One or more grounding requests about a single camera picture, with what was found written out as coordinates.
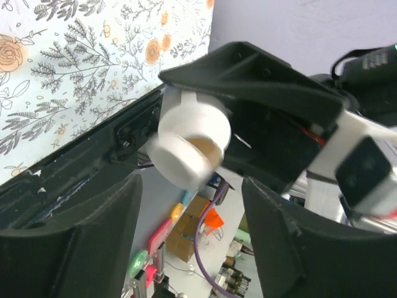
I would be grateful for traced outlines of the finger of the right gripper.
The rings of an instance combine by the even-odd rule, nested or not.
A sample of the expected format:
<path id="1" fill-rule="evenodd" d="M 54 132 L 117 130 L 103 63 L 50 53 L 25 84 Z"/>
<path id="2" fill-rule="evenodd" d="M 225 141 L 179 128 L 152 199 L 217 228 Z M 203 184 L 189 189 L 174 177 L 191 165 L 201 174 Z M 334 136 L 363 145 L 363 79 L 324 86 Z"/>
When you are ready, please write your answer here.
<path id="1" fill-rule="evenodd" d="M 230 42 L 159 78 L 181 89 L 229 101 L 250 101 L 298 117 L 323 129 L 343 111 L 342 96 L 249 42 Z"/>
<path id="2" fill-rule="evenodd" d="M 309 131 L 313 124 L 324 128 L 324 114 L 316 106 L 276 109 L 232 99 L 222 103 L 232 128 L 223 167 L 255 178 L 277 194 L 285 192 L 319 152 L 320 142 Z"/>

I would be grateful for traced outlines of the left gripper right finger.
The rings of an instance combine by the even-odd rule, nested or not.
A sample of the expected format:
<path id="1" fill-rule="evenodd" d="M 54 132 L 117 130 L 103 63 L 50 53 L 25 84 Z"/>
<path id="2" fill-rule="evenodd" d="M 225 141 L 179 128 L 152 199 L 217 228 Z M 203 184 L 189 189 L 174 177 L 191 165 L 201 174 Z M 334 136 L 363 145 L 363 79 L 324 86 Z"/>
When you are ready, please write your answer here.
<path id="1" fill-rule="evenodd" d="M 242 183 L 264 297 L 395 297 L 396 236 L 342 225 Z"/>

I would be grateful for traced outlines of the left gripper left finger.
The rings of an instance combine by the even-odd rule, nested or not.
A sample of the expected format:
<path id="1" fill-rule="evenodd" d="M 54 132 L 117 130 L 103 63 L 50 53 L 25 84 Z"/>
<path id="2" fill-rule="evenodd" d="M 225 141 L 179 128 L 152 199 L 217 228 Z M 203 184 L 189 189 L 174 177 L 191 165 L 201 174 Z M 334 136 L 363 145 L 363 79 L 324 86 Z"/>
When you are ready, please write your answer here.
<path id="1" fill-rule="evenodd" d="M 142 178 L 125 179 L 30 228 L 1 231 L 2 297 L 120 297 Z"/>

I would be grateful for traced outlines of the white cap pill bottle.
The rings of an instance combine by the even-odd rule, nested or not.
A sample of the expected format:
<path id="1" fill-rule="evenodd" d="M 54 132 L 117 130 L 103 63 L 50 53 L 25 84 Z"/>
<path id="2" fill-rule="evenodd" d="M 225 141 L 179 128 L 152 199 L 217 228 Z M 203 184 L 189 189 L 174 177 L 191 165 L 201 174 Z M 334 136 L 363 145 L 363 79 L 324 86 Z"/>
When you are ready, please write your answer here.
<path id="1" fill-rule="evenodd" d="M 221 165 L 230 140 L 226 108 L 216 97 L 166 86 L 158 129 L 146 152 L 167 180 L 194 190 Z"/>

